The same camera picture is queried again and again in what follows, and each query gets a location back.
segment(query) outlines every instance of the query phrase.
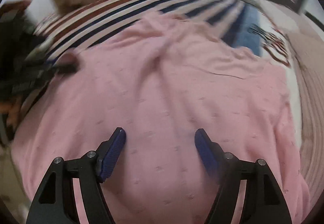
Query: striped blanket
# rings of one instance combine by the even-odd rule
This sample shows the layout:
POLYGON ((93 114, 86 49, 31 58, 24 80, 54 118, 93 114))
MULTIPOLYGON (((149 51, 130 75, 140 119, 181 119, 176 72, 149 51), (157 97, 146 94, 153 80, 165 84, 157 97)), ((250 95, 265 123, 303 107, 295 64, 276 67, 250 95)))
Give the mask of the striped blanket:
POLYGON ((105 41, 150 9, 205 21, 231 47, 246 46, 260 55, 260 37, 247 31, 250 24, 258 24, 260 12, 241 0, 100 0, 64 17, 44 19, 36 33, 54 39, 48 59, 56 60, 69 48, 88 48, 105 41))

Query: blue gripper pad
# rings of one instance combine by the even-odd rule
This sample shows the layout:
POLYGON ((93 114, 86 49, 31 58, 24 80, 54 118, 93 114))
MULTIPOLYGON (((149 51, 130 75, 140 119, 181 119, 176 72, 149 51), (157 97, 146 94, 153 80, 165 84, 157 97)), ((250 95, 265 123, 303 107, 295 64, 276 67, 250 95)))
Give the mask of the blue gripper pad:
POLYGON ((104 183, 111 176, 125 142, 125 130, 117 127, 109 140, 102 142, 96 150, 98 154, 96 175, 100 183, 104 183))
POLYGON ((196 131, 195 145, 208 175, 220 183, 223 175, 224 151, 218 143, 211 141, 204 129, 196 131))

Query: metal screw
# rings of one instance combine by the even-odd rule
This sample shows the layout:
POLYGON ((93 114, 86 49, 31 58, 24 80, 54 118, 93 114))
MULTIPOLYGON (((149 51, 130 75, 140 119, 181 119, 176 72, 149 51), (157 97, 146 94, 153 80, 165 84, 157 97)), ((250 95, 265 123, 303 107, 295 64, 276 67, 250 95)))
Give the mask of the metal screw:
POLYGON ((89 158, 94 157, 95 155, 96 155, 95 151, 89 151, 88 153, 86 153, 86 156, 89 158))
POLYGON ((263 159, 259 159, 258 163, 260 166, 265 166, 267 164, 263 159))
POLYGON ((56 158, 54 158, 54 160, 53 160, 54 164, 58 164, 58 163, 60 163, 61 161, 62 161, 62 157, 56 157, 56 158))
POLYGON ((225 156, 226 159, 232 159, 234 157, 234 155, 232 153, 230 153, 230 152, 225 153, 224 156, 225 156))

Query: pink object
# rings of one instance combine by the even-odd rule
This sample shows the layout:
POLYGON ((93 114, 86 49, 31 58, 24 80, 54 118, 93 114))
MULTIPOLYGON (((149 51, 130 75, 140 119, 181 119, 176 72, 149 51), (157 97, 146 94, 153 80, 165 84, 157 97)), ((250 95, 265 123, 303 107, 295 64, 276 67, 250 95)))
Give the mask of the pink object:
POLYGON ((55 78, 16 133, 12 156, 30 199, 55 157, 79 158, 121 126, 127 142, 102 185, 116 223, 204 223, 217 193, 194 145, 204 128, 225 152, 265 159, 293 223, 307 215, 282 67, 228 47, 206 23, 156 12, 79 58, 80 71, 55 78))

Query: pink garment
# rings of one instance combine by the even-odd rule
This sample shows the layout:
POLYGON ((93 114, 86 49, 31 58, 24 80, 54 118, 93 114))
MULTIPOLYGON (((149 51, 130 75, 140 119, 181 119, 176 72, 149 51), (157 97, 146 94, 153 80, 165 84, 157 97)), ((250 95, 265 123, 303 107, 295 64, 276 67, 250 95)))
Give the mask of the pink garment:
MULTIPOLYGON (((156 12, 79 57, 80 71, 55 78, 16 133, 12 156, 30 199, 55 157, 79 158, 121 126, 127 142, 102 185, 116 223, 204 223, 217 193, 194 145, 204 128, 225 152, 265 159, 293 223, 307 215, 282 67, 231 49, 206 23, 156 12)), ((79 188, 76 200, 87 223, 79 188)))

